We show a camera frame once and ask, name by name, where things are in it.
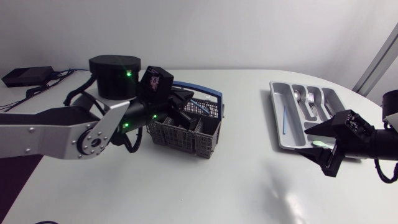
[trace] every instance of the gray cutlery organizer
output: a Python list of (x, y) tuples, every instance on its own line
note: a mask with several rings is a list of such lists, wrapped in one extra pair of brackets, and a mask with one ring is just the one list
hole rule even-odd
[[(314, 140), (334, 146), (335, 139), (305, 134), (304, 130), (320, 124), (337, 112), (345, 110), (343, 102), (332, 88), (293, 83), (270, 82), (279, 146), (284, 149), (312, 147)], [(294, 91), (300, 93), (297, 101)], [(308, 102), (308, 93), (314, 94), (316, 113)]]

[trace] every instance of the white tabletop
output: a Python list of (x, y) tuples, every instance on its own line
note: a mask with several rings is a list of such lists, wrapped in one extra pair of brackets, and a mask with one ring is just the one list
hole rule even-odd
[[(155, 145), (148, 134), (129, 154), (109, 145), (97, 158), (45, 156), (4, 223), (398, 223), (398, 185), (377, 176), (373, 160), (343, 161), (336, 178), (281, 149), (270, 81), (328, 86), (347, 108), (382, 128), (381, 108), (334, 83), (276, 70), (169, 70), (175, 80), (223, 93), (220, 140), (211, 159)], [(13, 113), (62, 106), (90, 73), (79, 72)], [(0, 105), (26, 88), (0, 88)], [(129, 133), (134, 141), (135, 132)], [(382, 162), (387, 174), (391, 162)]]

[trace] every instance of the metal spoon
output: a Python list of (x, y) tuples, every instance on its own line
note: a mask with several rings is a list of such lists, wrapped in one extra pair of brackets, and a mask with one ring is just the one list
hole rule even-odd
[(312, 141), (312, 144), (314, 146), (320, 146), (320, 147), (324, 147), (324, 148), (333, 150), (333, 147), (329, 146), (328, 144), (324, 143), (323, 141), (315, 140), (315, 141)]
[(301, 94), (298, 90), (294, 90), (294, 98), (296, 98), (297, 102), (301, 100)]

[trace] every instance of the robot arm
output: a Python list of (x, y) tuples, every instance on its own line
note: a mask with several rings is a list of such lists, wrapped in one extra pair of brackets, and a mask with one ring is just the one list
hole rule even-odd
[[(71, 106), (53, 108), (37, 114), (0, 113), (0, 158), (41, 154), (59, 159), (91, 159), (111, 142), (126, 145), (135, 152), (141, 141), (142, 127), (167, 116), (187, 129), (197, 120), (183, 107), (193, 92), (172, 87), (174, 77), (159, 67), (148, 67), (141, 82), (138, 58), (102, 55), (90, 60), (98, 89), (84, 92), (90, 84), (71, 92), (66, 101), (82, 94)], [(97, 101), (104, 104), (103, 117), (90, 112)], [(135, 147), (126, 133), (139, 130)]]
[(375, 159), (377, 173), (386, 183), (398, 179), (398, 164), (392, 179), (381, 172), (379, 159), (398, 161), (398, 90), (383, 96), (384, 129), (375, 129), (352, 110), (340, 111), (332, 119), (305, 130), (306, 134), (336, 138), (332, 151), (322, 147), (296, 149), (298, 153), (317, 163), (323, 173), (336, 177), (344, 157)]

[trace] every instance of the black cylindrical motor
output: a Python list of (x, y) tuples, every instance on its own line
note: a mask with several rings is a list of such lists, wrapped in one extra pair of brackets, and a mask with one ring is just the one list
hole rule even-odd
[(133, 56), (100, 55), (89, 60), (97, 76), (98, 94), (109, 100), (136, 97), (141, 59)]
[(390, 91), (383, 95), (383, 119), (386, 116), (398, 113), (398, 90)]

